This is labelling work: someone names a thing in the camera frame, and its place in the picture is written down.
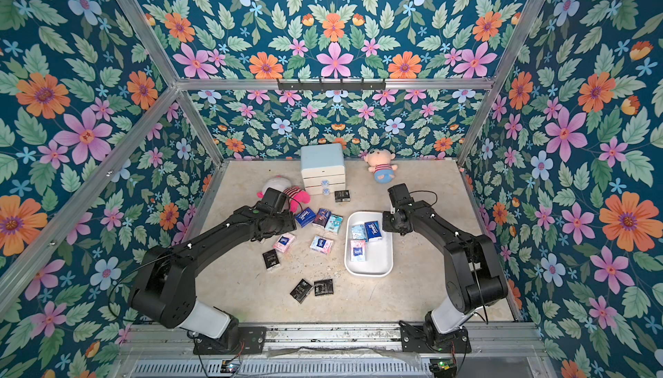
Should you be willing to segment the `pink tissue pack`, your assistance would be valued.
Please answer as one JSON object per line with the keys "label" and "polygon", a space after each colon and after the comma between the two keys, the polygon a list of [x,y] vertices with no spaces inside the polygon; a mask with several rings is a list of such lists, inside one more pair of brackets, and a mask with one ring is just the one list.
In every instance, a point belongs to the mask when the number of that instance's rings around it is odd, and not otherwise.
{"label": "pink tissue pack", "polygon": [[282,254],[286,254],[296,240],[296,236],[290,233],[281,235],[273,245],[273,249]]}

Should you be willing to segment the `dark blue tissue pack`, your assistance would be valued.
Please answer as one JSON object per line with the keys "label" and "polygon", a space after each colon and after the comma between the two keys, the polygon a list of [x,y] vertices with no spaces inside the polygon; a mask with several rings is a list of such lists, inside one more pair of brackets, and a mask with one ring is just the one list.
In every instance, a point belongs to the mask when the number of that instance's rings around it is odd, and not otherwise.
{"label": "dark blue tissue pack", "polygon": [[366,233],[366,241],[377,242],[383,239],[383,233],[380,229],[378,221],[369,221],[364,223],[364,230]]}

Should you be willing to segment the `white oval storage tray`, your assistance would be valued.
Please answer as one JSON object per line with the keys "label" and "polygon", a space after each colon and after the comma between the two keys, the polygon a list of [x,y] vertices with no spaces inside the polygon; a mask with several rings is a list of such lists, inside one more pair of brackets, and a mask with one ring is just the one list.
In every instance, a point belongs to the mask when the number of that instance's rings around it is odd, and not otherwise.
{"label": "white oval storage tray", "polygon": [[[352,262],[350,260],[350,228],[354,224],[364,224],[369,221],[378,221],[383,233],[383,239],[377,242],[366,242],[366,261]],[[394,267],[393,235],[383,230],[383,214],[378,211],[358,211],[350,215],[347,220],[345,238],[345,268],[358,277],[383,278],[391,273]]]}

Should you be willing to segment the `light blue tissue pack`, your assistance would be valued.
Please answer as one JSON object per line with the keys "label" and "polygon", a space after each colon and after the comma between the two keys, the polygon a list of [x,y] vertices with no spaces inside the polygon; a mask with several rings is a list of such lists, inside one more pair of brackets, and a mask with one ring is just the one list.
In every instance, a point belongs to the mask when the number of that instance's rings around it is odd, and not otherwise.
{"label": "light blue tissue pack", "polygon": [[350,228],[350,235],[352,236],[352,241],[369,241],[369,236],[365,224],[352,225]]}

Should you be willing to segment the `white blue tissue pack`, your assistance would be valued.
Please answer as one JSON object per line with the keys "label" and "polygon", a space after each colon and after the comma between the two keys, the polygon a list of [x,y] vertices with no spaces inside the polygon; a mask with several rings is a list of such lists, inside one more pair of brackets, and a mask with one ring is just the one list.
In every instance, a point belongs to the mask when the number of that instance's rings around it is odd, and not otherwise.
{"label": "white blue tissue pack", "polygon": [[332,251],[334,241],[322,236],[314,236],[310,249],[324,255],[329,255]]}

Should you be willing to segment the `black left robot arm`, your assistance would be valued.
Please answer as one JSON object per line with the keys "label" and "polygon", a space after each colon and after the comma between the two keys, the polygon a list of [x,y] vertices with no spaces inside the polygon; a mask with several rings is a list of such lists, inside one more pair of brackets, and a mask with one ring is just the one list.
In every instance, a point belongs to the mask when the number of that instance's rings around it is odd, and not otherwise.
{"label": "black left robot arm", "polygon": [[206,338],[231,339],[237,320],[200,301],[196,278],[236,246],[287,234],[296,229],[287,196],[269,188],[252,206],[235,210],[224,222],[192,240],[148,250],[129,292],[129,307],[168,328]]}

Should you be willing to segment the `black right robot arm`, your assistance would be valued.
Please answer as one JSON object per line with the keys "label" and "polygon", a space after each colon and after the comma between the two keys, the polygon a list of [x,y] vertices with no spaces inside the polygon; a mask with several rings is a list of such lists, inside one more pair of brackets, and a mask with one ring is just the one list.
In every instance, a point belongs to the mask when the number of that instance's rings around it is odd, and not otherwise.
{"label": "black right robot arm", "polygon": [[426,314],[424,334],[429,342],[449,338],[478,310],[507,298],[508,281],[488,236],[457,228],[433,205],[413,199],[404,184],[390,187],[388,196],[393,210],[383,212],[383,230],[423,236],[444,257],[446,298]]}

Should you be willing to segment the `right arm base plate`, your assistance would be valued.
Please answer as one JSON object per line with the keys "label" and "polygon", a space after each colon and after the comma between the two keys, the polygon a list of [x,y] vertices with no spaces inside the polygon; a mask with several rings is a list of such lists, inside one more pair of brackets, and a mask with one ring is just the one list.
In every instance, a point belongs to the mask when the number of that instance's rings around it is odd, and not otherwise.
{"label": "right arm base plate", "polygon": [[440,333],[430,322],[411,324],[400,320],[401,344],[404,352],[469,354],[471,343],[466,328]]}

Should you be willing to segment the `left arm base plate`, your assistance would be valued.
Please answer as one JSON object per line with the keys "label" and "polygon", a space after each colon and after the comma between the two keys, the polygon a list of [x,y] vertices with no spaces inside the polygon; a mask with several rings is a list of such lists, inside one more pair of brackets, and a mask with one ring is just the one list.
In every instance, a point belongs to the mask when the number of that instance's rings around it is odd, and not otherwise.
{"label": "left arm base plate", "polygon": [[201,356],[261,354],[266,334],[267,328],[262,326],[231,326],[220,338],[198,335],[193,339],[193,353]]}

